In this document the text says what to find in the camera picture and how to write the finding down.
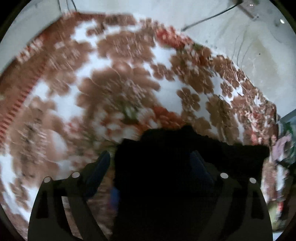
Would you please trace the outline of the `pink cloth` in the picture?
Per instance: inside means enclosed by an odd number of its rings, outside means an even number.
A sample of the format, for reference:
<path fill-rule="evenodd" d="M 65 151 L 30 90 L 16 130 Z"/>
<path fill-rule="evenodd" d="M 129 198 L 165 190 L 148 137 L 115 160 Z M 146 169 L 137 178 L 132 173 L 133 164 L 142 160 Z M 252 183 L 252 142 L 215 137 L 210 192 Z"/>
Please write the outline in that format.
<path fill-rule="evenodd" d="M 288 134 L 278 139 L 276 144 L 273 146 L 273 160 L 283 161 L 289 158 L 293 147 L 292 135 Z"/>

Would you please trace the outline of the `blue and black hooded jacket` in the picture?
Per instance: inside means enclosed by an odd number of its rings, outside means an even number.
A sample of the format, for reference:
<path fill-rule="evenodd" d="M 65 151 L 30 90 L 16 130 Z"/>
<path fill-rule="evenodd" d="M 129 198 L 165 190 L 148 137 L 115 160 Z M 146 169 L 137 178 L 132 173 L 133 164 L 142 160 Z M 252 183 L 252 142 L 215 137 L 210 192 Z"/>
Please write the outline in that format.
<path fill-rule="evenodd" d="M 258 183 L 269 156 L 267 146 L 229 145 L 198 135 L 191 126 L 123 140 L 114 156 L 118 204 L 111 240 L 197 240 L 201 195 L 195 152 L 248 166 Z"/>

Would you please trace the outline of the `floral brown bed blanket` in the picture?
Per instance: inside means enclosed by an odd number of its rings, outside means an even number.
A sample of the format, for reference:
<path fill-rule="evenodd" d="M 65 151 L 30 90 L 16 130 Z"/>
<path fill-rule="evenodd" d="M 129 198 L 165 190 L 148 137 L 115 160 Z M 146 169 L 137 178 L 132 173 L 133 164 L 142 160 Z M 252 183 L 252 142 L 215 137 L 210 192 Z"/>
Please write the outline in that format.
<path fill-rule="evenodd" d="M 27 238 L 43 179 L 68 177 L 125 138 L 189 124 L 228 144 L 278 141 L 276 106 L 225 54 L 149 18 L 62 15 L 1 74 L 1 205 Z M 276 198 L 273 155 L 261 190 Z"/>

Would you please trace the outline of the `white wall power strip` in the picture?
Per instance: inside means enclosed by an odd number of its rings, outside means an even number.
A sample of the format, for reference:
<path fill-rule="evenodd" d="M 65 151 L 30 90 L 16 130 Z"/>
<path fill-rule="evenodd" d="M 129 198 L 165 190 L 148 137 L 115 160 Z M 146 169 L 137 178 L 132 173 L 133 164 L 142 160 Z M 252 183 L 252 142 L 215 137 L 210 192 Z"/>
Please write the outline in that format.
<path fill-rule="evenodd" d="M 260 0 L 243 0 L 240 1 L 238 7 L 252 20 L 256 20 L 259 17 L 258 6 Z"/>

